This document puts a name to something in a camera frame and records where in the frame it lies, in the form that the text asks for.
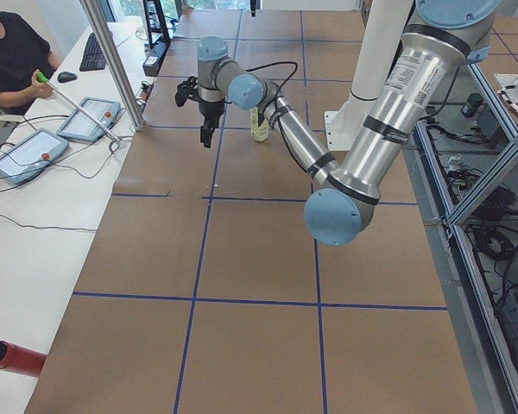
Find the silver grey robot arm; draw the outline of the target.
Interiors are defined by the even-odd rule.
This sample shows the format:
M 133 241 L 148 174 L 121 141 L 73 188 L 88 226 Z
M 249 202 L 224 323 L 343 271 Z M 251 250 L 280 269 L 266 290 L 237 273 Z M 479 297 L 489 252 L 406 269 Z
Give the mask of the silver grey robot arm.
M 217 36 L 200 40 L 197 96 L 204 117 L 200 140 L 211 145 L 224 104 L 256 108 L 277 130 L 300 167 L 320 186 L 306 201 L 310 234 L 326 245 L 351 242 L 370 223 L 379 185 L 407 143 L 443 77 L 455 66 L 486 56 L 497 1 L 418 1 L 403 29 L 403 49 L 344 161 L 338 163 L 282 96 L 228 56 Z

